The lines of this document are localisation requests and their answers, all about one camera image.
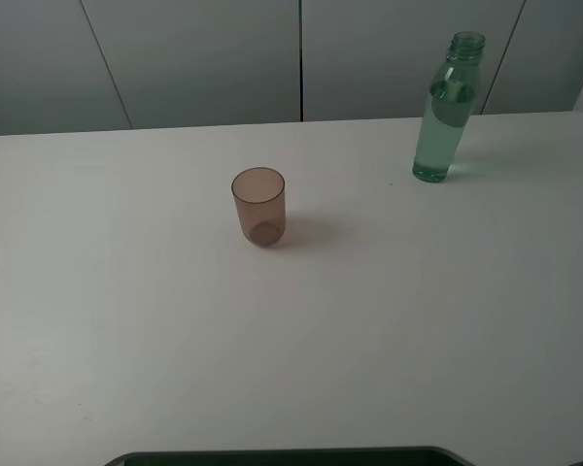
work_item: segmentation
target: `bottle mouth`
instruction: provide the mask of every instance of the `bottle mouth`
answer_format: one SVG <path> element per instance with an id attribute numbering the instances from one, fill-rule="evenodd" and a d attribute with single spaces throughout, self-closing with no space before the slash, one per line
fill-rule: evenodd
<path id="1" fill-rule="evenodd" d="M 451 41 L 447 57 L 458 60 L 477 60 L 481 58 L 485 45 L 486 38 L 479 32 L 459 32 Z"/>

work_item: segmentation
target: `cabinet door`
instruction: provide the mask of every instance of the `cabinet door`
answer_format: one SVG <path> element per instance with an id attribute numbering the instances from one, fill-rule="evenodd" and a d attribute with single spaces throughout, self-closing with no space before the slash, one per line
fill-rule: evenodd
<path id="1" fill-rule="evenodd" d="M 479 113 L 523 0 L 303 0 L 304 119 L 419 117 L 456 32 L 486 36 Z"/>
<path id="2" fill-rule="evenodd" d="M 0 0 L 0 135 L 129 129 L 78 0 Z"/>
<path id="3" fill-rule="evenodd" d="M 583 0 L 527 0 L 484 114 L 572 110 L 583 86 Z"/>
<path id="4" fill-rule="evenodd" d="M 135 128 L 298 121 L 297 0 L 84 0 Z"/>

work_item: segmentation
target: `brown plastic cup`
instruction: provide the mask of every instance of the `brown plastic cup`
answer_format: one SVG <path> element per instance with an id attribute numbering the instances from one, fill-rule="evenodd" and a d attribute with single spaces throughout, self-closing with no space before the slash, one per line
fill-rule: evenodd
<path id="1" fill-rule="evenodd" d="M 271 246 L 285 232 L 285 180 L 271 168 L 240 173 L 231 184 L 242 233 L 258 246 Z"/>

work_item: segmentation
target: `black object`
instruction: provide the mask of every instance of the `black object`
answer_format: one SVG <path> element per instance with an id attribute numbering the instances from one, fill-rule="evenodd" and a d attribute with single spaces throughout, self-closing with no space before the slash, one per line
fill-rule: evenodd
<path id="1" fill-rule="evenodd" d="M 130 453 L 114 466 L 471 466 L 435 447 Z"/>

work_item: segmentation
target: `table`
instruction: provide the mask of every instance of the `table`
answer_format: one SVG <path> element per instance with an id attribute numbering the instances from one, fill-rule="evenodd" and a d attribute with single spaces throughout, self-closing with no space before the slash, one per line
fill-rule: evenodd
<path id="1" fill-rule="evenodd" d="M 434 445 L 583 460 L 583 114 L 0 137 L 0 466 Z M 249 244 L 239 171 L 287 179 Z"/>

